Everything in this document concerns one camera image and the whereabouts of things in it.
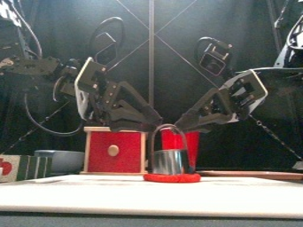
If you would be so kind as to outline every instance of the metal canister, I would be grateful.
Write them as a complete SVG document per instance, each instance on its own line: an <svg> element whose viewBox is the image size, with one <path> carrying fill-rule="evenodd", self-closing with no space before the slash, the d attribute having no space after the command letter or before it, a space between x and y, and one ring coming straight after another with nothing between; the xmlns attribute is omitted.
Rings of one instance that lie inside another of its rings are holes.
<svg viewBox="0 0 303 227"><path fill-rule="evenodd" d="M183 137L183 148L153 151L155 135L160 129L169 128ZM180 175L189 173L189 161L184 133L172 124L160 125L151 135L151 171L153 174Z"/></svg>

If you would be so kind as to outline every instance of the black curtain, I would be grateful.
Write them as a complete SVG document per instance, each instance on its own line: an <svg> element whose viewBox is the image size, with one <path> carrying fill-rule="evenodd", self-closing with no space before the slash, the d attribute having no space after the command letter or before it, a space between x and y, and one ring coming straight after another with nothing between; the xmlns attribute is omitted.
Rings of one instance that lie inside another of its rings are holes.
<svg viewBox="0 0 303 227"><path fill-rule="evenodd" d="M165 123L175 123L181 114L212 88L220 87L221 77L205 74L193 58L197 39L209 36L232 44L231 66L235 71L271 67L277 57L271 14L279 14L284 1L264 0L155 0L153 1L153 107ZM149 1L148 0L41 0L22 1L26 19L41 43L44 57L62 62L85 60L89 36L98 23L109 17L121 17L127 38L119 57L109 65L109 78L127 81L143 97L149 97ZM295 23L300 4L293 1L280 28L284 44L287 31ZM106 31L120 39L116 26ZM60 105L50 101L49 88L33 94L32 112L41 121ZM4 150L33 126L22 114L21 97L17 104L2 96L5 128L1 141ZM279 135L280 139L300 152L301 107L300 93L285 96L269 94L253 116ZM54 130L77 127L78 116L70 104L49 121ZM74 137L53 137L36 131L10 153L32 153L36 149L64 149L84 152L85 133ZM201 168L289 168L293 155L256 126L252 119L217 127L200 135L197 167Z"/></svg>

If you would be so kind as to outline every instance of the red cup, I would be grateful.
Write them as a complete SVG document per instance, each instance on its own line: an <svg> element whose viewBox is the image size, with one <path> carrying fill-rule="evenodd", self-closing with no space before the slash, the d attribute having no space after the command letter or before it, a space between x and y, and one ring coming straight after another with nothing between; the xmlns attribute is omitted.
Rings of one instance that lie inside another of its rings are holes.
<svg viewBox="0 0 303 227"><path fill-rule="evenodd" d="M184 133L185 142L187 142L187 151L188 151L188 161L189 166L195 168L196 156L197 156L197 147L199 147L199 132L187 132ZM180 134L175 134L171 129L161 129L161 149L183 149L183 137Z"/></svg>

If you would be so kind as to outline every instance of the white tabletop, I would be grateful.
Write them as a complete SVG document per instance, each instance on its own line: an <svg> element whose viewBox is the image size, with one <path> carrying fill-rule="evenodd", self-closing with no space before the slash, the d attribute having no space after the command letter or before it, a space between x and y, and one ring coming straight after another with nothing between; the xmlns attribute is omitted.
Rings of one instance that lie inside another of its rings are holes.
<svg viewBox="0 0 303 227"><path fill-rule="evenodd" d="M191 184L141 176L56 176L0 184L0 211L303 218L303 184L203 177Z"/></svg>

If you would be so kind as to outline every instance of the red box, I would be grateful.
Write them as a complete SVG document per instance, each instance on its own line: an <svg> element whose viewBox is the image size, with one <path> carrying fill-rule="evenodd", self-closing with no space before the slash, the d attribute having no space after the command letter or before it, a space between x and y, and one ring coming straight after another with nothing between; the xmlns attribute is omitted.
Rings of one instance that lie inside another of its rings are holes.
<svg viewBox="0 0 303 227"><path fill-rule="evenodd" d="M86 147L81 174L145 173L145 133L111 132L108 127L85 127Z"/></svg>

